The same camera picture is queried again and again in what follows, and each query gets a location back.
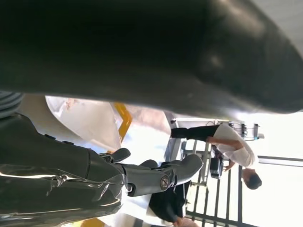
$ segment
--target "person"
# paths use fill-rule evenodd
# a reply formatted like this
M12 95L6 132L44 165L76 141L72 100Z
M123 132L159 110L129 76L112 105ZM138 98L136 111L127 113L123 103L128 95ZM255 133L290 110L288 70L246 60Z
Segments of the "person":
M200 140L211 143L230 160L225 171L228 171L236 163L245 167L242 177L249 189L257 189L262 181L255 172L255 164L258 162L255 155L245 140L227 124L214 126L200 126L194 128L172 129L172 138L187 138L187 140Z

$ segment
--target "dark hair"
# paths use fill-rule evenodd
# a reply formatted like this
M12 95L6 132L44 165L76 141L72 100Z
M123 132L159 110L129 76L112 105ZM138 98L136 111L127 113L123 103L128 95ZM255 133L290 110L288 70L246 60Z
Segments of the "dark hair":
M258 174L253 174L250 176L249 181L246 185L249 189L255 190L262 185L262 181Z

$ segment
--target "yellow bar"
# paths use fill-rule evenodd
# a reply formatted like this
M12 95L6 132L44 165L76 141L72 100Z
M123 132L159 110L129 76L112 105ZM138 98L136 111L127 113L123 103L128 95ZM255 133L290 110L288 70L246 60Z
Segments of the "yellow bar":
M104 227L104 226L105 226L104 223L97 218L85 220L82 222L81 225L81 227Z
M122 119L121 126L119 129L119 134L120 135L120 142L122 142L124 137L126 135L129 126L131 125L132 118L131 114L126 109L126 106L122 103L114 103L115 108ZM114 151L107 151L107 153L112 154Z

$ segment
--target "white fabric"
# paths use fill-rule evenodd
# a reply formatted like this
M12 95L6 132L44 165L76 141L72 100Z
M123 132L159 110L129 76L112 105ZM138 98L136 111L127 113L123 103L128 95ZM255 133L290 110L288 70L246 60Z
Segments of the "white fabric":
M82 139L107 150L121 147L110 103L56 96L45 99L54 117Z
M214 144L223 155L233 162L249 168L254 168L255 164L258 162L258 157L247 144L247 142L227 124L221 124L215 133L214 138L240 141L243 147L239 150L236 150L235 148L228 145Z

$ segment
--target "white cloth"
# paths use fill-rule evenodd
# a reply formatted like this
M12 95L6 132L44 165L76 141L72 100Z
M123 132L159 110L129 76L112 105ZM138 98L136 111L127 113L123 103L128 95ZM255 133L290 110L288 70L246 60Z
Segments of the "white cloth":
M238 133L227 124L221 124L215 133L214 138L222 140L238 140L243 147L236 150L233 147L224 144L214 144L223 155L230 159L233 162L248 168L255 168L258 162L258 156L255 155L245 140L241 138Z

